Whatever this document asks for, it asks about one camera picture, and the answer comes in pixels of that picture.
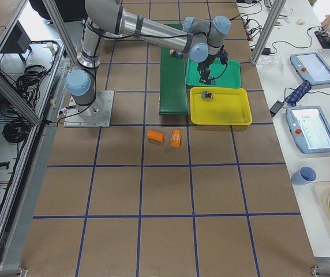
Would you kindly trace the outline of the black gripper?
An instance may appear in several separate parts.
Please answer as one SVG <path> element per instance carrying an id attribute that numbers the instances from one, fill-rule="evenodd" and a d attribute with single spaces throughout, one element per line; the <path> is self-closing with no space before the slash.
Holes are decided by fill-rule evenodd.
<path id="1" fill-rule="evenodd" d="M 211 70 L 209 67 L 214 63 L 216 58 L 219 58 L 220 54 L 217 52 L 216 54 L 208 54 L 206 60 L 198 63 L 198 72 L 200 75 L 199 83 L 201 84 L 214 84 L 214 76 L 211 76 Z"/>

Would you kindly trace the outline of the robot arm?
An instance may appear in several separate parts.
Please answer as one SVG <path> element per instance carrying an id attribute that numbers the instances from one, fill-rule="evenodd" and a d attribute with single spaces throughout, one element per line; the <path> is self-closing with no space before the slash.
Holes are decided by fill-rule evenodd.
<path id="1" fill-rule="evenodd" d="M 182 29 L 164 25 L 141 15 L 128 12 L 118 1 L 85 1 L 88 15 L 83 33 L 81 47 L 77 50 L 77 62 L 82 69 L 94 70 L 100 66 L 100 44 L 102 40 L 145 41 L 168 50 L 175 50 L 191 61 L 197 63 L 200 82 L 209 84 L 214 79 L 209 77 L 210 65 L 219 58 L 227 66 L 227 52 L 223 41 L 230 29 L 230 20 L 225 16 L 216 16 L 208 21 L 195 17 L 184 19 Z M 185 83 L 184 62 L 179 62 L 182 69 L 173 69 L 165 66 L 169 72 L 168 79 L 160 79 L 160 115 L 186 115 L 188 113 L 188 100 Z M 140 81 L 134 78 L 143 77 L 142 71 L 129 69 L 145 69 L 142 66 L 114 65 L 115 78 L 120 91 L 140 91 Z"/>

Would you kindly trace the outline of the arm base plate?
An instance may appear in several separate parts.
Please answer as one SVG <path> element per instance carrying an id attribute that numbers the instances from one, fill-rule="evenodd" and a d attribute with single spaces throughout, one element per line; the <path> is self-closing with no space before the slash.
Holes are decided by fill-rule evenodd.
<path id="1" fill-rule="evenodd" d="M 70 97 L 70 106 L 65 119 L 64 127 L 67 128 L 95 128 L 109 127 L 114 101 L 114 91 L 99 91 L 96 100 L 89 106 L 76 105 L 75 99 Z"/>

